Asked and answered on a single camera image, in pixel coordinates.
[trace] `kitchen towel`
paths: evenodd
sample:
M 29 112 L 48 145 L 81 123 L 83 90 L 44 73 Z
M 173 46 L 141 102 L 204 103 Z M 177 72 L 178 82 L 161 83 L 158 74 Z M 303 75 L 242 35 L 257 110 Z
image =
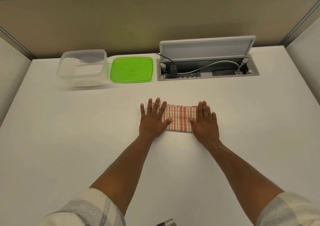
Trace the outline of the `kitchen towel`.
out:
M 170 117 L 173 121 L 167 126 L 167 131 L 181 131 L 181 132 L 192 132 L 192 126 L 189 122 L 189 117 L 197 119 L 196 113 L 197 106 L 182 106 L 167 104 L 165 111 L 162 115 L 162 122 Z

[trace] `green plastic lid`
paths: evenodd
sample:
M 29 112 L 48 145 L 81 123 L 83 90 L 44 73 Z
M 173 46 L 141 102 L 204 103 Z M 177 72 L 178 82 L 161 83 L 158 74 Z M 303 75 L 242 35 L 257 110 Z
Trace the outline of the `green plastic lid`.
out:
M 113 60 L 110 79 L 117 83 L 150 82 L 153 61 L 150 57 L 118 57 Z

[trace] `clear plastic container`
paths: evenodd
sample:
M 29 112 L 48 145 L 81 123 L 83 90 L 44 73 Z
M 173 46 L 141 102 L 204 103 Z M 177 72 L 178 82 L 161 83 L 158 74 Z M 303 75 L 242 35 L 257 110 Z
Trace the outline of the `clear plastic container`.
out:
M 62 55 L 57 76 L 74 87 L 98 86 L 109 79 L 104 50 L 69 51 Z

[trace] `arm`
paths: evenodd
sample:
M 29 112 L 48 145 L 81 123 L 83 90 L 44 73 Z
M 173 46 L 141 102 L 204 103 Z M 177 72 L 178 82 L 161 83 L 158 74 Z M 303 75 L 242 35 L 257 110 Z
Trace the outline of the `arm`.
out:
M 222 144 L 217 116 L 211 113 L 206 101 L 198 104 L 197 121 L 193 118 L 189 120 L 195 137 L 218 163 L 242 209 L 256 225 L 261 211 L 283 190 Z
M 143 104 L 140 105 L 141 121 L 138 138 L 90 186 L 107 195 L 123 215 L 134 196 L 151 144 L 172 122 L 172 118 L 161 122 L 167 103 L 164 101 L 157 113 L 159 102 L 160 98 L 157 98 L 152 109 L 152 99 L 149 99 L 146 114 Z

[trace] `person's left hand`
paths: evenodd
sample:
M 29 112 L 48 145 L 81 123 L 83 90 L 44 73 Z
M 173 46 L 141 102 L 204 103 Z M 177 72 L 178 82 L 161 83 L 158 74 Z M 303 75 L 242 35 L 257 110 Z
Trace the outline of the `person's left hand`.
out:
M 146 113 L 144 110 L 143 103 L 140 105 L 141 121 L 139 126 L 139 135 L 144 138 L 152 139 L 152 141 L 159 137 L 165 131 L 167 125 L 169 125 L 172 122 L 171 117 L 166 119 L 164 122 L 161 121 L 162 114 L 167 106 L 167 102 L 164 101 L 162 103 L 162 106 L 159 112 L 157 113 L 159 103 L 160 98 L 157 98 L 152 109 L 152 99 L 150 98 Z

